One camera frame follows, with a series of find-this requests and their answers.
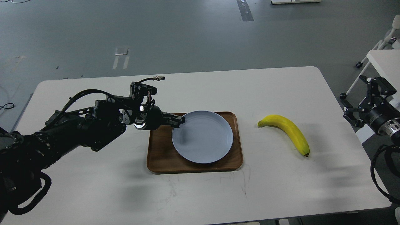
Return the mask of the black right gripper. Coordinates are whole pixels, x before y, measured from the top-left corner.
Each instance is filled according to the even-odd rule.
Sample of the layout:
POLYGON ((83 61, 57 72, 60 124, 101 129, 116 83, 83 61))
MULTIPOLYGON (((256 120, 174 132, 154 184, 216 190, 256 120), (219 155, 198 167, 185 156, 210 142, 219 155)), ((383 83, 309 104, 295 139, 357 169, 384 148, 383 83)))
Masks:
POLYGON ((386 101, 388 96, 397 93, 397 90, 382 77, 367 78, 360 75, 359 79, 367 85, 366 97, 360 105, 370 105, 370 108, 353 107, 347 101, 345 93, 339 94, 339 99, 344 106, 343 117, 356 128, 367 125, 377 135, 399 134, 399 110, 386 101))

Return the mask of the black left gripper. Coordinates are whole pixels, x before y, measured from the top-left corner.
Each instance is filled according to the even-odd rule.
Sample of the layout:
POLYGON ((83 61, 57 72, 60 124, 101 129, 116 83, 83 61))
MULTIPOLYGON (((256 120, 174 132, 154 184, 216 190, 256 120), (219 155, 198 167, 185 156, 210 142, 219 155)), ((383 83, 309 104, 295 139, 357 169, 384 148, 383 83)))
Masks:
POLYGON ((162 114, 159 107, 154 107, 146 114, 145 122, 134 124, 137 130, 156 130, 161 125, 180 128, 185 123, 185 117, 176 114, 162 114))

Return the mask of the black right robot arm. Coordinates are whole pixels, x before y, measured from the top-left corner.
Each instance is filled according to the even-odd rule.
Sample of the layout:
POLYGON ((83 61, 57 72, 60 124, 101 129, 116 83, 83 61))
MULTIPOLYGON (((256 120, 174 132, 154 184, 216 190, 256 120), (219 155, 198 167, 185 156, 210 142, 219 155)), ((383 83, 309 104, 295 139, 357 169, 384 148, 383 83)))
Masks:
POLYGON ((388 135, 394 144, 399 145, 400 113, 386 100, 397 93, 396 89, 381 77, 360 75, 356 80, 366 84, 366 96, 357 107, 353 107, 346 100, 347 94, 341 93, 339 98, 344 106, 343 117, 353 127, 362 128, 367 124, 375 134, 388 135))

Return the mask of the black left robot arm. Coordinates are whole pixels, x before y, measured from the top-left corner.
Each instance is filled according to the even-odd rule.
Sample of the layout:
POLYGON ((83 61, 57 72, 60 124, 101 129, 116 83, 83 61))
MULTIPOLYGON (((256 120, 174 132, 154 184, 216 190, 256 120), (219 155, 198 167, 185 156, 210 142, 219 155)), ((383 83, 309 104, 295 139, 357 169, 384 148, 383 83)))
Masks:
POLYGON ((132 82, 128 97, 98 89, 86 89, 71 97, 41 130, 22 135, 1 129, 1 216, 23 215, 44 198, 51 178, 49 168, 79 146, 98 152, 133 124, 137 130, 160 126, 179 128, 185 118, 163 112, 152 98, 157 88, 132 82))

